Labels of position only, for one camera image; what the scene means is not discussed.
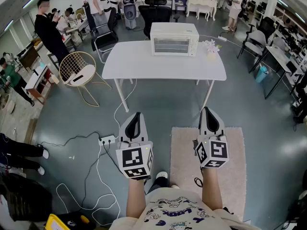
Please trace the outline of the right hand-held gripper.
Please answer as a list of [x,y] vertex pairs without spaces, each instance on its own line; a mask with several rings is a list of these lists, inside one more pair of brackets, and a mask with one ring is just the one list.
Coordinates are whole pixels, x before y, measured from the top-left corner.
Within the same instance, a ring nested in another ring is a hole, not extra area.
[[[193,149],[201,169],[221,168],[229,161],[224,122],[212,109],[204,107],[200,113],[199,130],[200,135],[193,140]],[[212,133],[219,136],[207,136]]]

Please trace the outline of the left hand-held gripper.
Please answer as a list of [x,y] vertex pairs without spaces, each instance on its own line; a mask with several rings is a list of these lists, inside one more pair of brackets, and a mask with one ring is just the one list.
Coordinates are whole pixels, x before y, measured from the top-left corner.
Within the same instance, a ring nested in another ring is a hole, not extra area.
[[153,143],[148,140],[144,115],[136,112],[119,128],[116,156],[118,167],[126,178],[150,178],[154,160]]

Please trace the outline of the glass oven door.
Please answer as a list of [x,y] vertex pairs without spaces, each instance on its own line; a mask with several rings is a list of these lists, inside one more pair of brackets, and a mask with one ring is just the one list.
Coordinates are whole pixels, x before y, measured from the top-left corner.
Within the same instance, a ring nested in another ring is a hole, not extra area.
[[151,43],[154,55],[189,55],[190,37],[188,36],[153,37]]

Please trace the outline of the white oven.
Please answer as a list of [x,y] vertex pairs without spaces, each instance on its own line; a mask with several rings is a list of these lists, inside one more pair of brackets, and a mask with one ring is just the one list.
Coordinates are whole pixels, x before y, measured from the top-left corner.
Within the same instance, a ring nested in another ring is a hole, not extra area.
[[192,23],[152,23],[150,30],[154,56],[196,56],[199,33]]

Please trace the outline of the person's right forearm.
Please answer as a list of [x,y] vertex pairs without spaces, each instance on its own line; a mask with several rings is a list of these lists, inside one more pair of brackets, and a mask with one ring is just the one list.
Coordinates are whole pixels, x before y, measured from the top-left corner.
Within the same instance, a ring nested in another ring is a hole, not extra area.
[[223,208],[222,196],[216,168],[204,168],[202,171],[202,202],[211,210]]

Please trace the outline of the white table leg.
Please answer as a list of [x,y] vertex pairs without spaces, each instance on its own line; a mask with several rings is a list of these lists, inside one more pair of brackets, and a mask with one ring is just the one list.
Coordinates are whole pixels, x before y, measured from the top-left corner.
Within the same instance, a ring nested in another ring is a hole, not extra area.
[[206,92],[206,95],[205,95],[203,104],[202,104],[202,106],[201,106],[200,112],[205,108],[205,106],[206,106],[206,104],[207,104],[207,102],[208,102],[208,99],[209,99],[210,93],[211,93],[211,91],[212,91],[214,82],[215,82],[215,80],[212,80],[211,83],[209,84],[209,88],[208,88],[208,90],[207,90],[207,92]]

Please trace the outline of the pink rug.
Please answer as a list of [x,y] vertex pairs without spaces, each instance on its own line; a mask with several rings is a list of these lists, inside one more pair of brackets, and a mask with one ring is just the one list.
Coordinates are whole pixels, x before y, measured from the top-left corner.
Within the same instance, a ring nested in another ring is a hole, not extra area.
[[[218,181],[223,206],[243,221],[246,202],[246,156],[241,127],[227,127],[229,161],[218,169]],[[193,127],[173,127],[171,131],[170,183],[201,195],[194,179],[202,178],[200,163],[194,155],[193,140],[199,130]]]

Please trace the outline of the white seat cushion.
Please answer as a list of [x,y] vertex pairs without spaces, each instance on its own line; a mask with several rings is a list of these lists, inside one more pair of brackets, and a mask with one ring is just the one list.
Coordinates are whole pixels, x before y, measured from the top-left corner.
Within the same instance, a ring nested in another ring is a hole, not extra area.
[[[95,74],[95,66],[94,65],[86,65],[85,67],[83,67],[78,73],[73,72],[69,78],[64,82],[64,84],[70,85],[70,86],[82,86],[84,84],[86,84]],[[83,75],[83,78],[73,82],[72,80],[75,77],[78,77],[80,75]]]

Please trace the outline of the cream printed t-shirt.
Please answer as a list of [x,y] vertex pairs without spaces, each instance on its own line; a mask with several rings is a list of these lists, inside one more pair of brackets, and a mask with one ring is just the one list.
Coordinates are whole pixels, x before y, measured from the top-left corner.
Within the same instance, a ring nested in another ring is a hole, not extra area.
[[225,209],[211,210],[191,191],[158,188],[146,203],[139,218],[116,219],[109,230],[261,230]]

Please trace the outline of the white black-legged desk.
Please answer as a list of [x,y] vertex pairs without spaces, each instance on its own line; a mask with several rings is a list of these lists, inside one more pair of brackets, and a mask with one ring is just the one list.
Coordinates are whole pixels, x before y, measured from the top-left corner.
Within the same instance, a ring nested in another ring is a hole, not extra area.
[[[274,46],[266,46],[266,51],[269,54],[271,54],[273,56],[273,58],[277,61],[279,66],[283,69],[283,73],[280,75],[278,81],[275,83],[275,85],[270,90],[270,92],[265,96],[265,100],[268,99],[270,97],[270,95],[274,92],[274,90],[280,84],[280,82],[282,81],[282,79],[286,75],[286,73],[298,74],[300,77],[303,77],[303,75],[304,75],[304,72],[302,71],[302,69],[296,63],[294,63],[294,60],[288,58],[281,49],[276,48]],[[288,68],[287,64],[289,62],[292,62],[292,64],[296,68],[296,70],[294,72],[292,72]]]

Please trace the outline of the black mesh office chair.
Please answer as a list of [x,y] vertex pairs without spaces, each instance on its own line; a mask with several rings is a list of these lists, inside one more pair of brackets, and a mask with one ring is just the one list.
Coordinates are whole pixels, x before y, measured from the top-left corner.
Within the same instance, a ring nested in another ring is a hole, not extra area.
[[146,5],[140,5],[139,11],[144,19],[144,34],[151,39],[152,23],[158,24],[154,26],[154,35],[172,35],[177,32],[176,23],[169,23],[172,15],[172,9],[165,6],[166,0],[145,0]]

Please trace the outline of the shelf rack of black devices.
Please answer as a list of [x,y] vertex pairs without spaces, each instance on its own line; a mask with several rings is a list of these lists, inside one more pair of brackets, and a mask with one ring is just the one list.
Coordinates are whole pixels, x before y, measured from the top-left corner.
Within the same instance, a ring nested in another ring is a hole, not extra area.
[[307,31],[304,30],[286,10],[275,8],[272,17],[276,27],[275,35],[284,39],[287,51],[303,70],[307,70]]

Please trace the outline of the white ornate dressing table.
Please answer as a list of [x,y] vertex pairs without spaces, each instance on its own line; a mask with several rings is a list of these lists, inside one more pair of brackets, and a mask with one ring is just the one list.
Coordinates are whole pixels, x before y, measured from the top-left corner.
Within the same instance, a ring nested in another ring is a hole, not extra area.
[[217,0],[188,0],[186,16],[189,17],[189,12],[192,7],[199,8],[200,6],[207,6],[210,8],[210,17],[215,21],[215,14],[217,11]]

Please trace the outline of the purple chair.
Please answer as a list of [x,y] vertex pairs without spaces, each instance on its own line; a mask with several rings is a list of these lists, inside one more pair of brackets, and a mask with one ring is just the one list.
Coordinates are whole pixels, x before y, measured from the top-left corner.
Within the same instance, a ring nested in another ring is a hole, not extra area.
[[188,0],[175,0],[175,12],[178,7],[184,8],[184,13],[187,14]]

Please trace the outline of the black bag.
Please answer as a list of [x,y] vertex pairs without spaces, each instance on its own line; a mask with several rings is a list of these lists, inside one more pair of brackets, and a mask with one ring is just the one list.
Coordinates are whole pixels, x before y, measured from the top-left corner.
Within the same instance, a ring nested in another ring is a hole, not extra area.
[[38,182],[14,173],[0,172],[0,195],[8,203],[13,221],[46,221],[52,211],[52,195]]

